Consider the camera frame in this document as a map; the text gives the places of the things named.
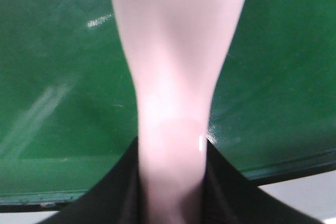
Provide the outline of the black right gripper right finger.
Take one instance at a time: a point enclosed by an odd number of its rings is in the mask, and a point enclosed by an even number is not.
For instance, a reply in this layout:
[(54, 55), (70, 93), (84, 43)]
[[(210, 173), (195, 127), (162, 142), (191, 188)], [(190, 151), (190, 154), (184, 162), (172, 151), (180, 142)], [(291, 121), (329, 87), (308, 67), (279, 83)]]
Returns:
[(320, 223), (267, 194), (207, 142), (202, 223)]

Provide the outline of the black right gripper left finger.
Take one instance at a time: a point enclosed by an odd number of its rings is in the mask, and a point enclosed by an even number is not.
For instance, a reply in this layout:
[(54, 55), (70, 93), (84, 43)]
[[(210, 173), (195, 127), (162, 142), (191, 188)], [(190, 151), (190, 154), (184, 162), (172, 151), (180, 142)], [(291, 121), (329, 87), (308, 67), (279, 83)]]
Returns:
[(138, 148), (136, 137), (97, 184), (40, 223), (146, 223)]

